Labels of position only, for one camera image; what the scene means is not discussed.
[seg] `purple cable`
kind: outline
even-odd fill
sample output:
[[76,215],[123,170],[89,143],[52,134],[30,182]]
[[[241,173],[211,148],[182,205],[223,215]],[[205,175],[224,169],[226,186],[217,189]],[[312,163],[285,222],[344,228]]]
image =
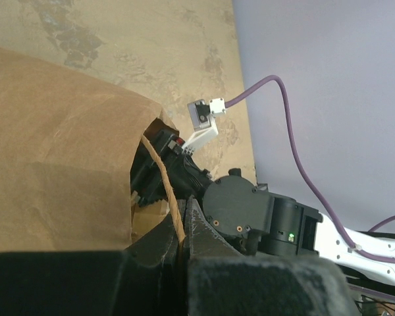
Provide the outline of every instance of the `purple cable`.
[[382,293],[382,292],[370,290],[369,288],[364,288],[362,286],[357,286],[357,285],[352,285],[352,284],[349,284],[348,287],[351,288],[352,290],[355,290],[355,291],[358,291],[358,292],[361,292],[361,293],[365,293],[365,294],[368,294],[368,295],[376,296],[378,298],[382,298],[382,299],[387,300],[387,301],[395,302],[395,296],[393,296],[393,295],[389,295],[389,294],[385,294],[385,293]]
[[386,225],[392,221],[395,221],[395,215],[391,216],[387,219],[384,219],[383,221],[381,221],[379,224],[376,224],[375,226],[373,226],[372,228],[369,229],[369,232],[374,232],[376,231],[378,228],[382,227],[383,225]]
[[301,174],[301,176],[304,179],[304,182],[309,186],[310,190],[316,195],[316,197],[319,199],[319,201],[322,203],[324,208],[327,210],[330,219],[334,223],[336,230],[338,233],[341,235],[342,239],[344,239],[345,243],[347,245],[356,250],[360,255],[363,257],[366,257],[370,260],[374,261],[381,261],[381,262],[386,262],[386,263],[395,263],[395,258],[388,258],[388,257],[383,257],[381,255],[373,255],[372,253],[366,252],[364,250],[357,250],[356,249],[356,243],[348,236],[348,233],[346,232],[344,226],[342,226],[341,221],[339,220],[338,216],[332,209],[332,207],[329,205],[328,201],[325,199],[325,197],[322,195],[322,193],[316,188],[314,183],[310,180],[309,176],[305,172],[302,162],[300,161],[300,158],[298,157],[297,153],[297,147],[296,147],[296,142],[294,141],[294,133],[292,131],[292,125],[291,125],[291,115],[290,115],[290,104],[288,102],[288,96],[287,92],[285,90],[285,85],[284,82],[282,82],[281,78],[278,76],[275,76],[274,74],[265,77],[264,79],[260,80],[250,88],[248,88],[246,91],[235,97],[234,99],[231,99],[230,101],[227,101],[225,103],[225,107],[229,108],[232,107],[233,105],[237,104],[238,102],[242,101],[243,99],[247,98],[249,95],[251,95],[254,91],[259,89],[261,86],[267,84],[270,81],[275,81],[279,85],[279,88],[281,90],[282,94],[282,99],[284,101],[284,108],[285,108],[285,119],[287,123],[287,130],[288,130],[288,138],[290,139],[290,145],[291,145],[291,151],[292,155],[294,158],[294,161],[296,162],[297,168]]

